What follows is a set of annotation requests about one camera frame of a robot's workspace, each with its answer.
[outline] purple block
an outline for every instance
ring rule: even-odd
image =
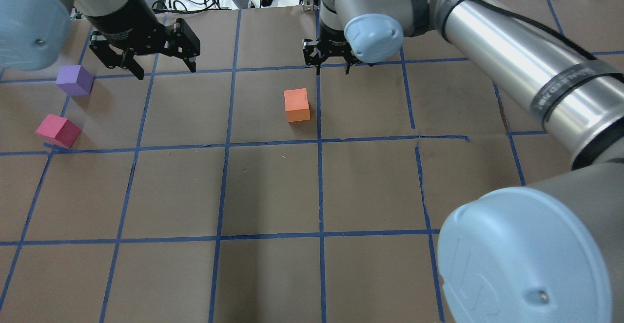
[[[93,75],[80,65],[63,66],[58,71],[56,86],[69,96],[89,95]]]

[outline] orange cube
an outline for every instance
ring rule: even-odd
[[[286,118],[288,122],[307,121],[310,119],[308,88],[284,90]]]

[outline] blue plastic cover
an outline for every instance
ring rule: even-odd
[[[0,0],[0,67],[40,70],[59,57],[70,30],[59,0]]]
[[[571,210],[539,190],[497,190],[455,210],[438,257],[457,323],[611,322],[598,246]]]
[[[384,14],[365,14],[347,23],[345,38],[358,59],[377,63],[401,49],[404,35],[396,19]]]

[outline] cube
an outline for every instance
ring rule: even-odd
[[[307,88],[284,90],[284,100],[286,101],[286,118],[288,122],[307,121],[310,119]]]
[[[80,128],[67,118],[49,114],[37,128],[36,133],[51,144],[69,149],[78,138]]]
[[[93,86],[93,75],[81,65],[63,66],[58,71],[56,86],[69,96],[88,95]]]

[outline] robotic arm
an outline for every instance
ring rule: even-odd
[[[89,48],[108,68],[121,67],[143,79],[135,55],[180,58],[195,72],[200,41],[184,19],[165,27],[144,0],[4,0],[0,66],[38,70],[52,65],[69,35],[75,5],[95,26]],[[111,45],[121,50],[115,52]]]
[[[572,153],[573,172],[455,210],[439,272],[459,323],[624,322],[623,75],[496,0],[321,0],[308,65],[374,65],[437,30]]]

